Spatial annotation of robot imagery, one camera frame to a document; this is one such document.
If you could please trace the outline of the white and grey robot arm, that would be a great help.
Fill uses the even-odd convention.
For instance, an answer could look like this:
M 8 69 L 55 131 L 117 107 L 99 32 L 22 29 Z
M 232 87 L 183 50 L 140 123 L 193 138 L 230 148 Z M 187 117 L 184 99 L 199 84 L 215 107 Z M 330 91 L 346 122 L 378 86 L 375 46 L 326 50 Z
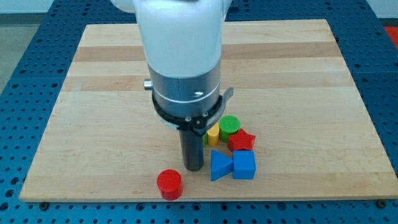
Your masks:
M 231 0 L 111 0 L 133 13 L 162 111 L 178 118 L 209 111 L 220 92 L 223 23 Z

